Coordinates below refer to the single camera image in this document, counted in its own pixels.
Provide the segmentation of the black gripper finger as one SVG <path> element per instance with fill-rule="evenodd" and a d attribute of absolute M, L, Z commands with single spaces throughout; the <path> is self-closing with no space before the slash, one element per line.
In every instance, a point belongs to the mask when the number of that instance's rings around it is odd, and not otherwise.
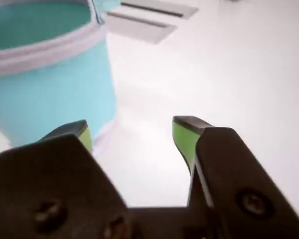
<path fill-rule="evenodd" d="M 299 239 L 299 216 L 234 129 L 174 116 L 172 137 L 201 183 L 209 239 Z"/>
<path fill-rule="evenodd" d="M 0 239 L 132 239 L 121 196 L 91 155 L 88 124 L 0 153 Z"/>

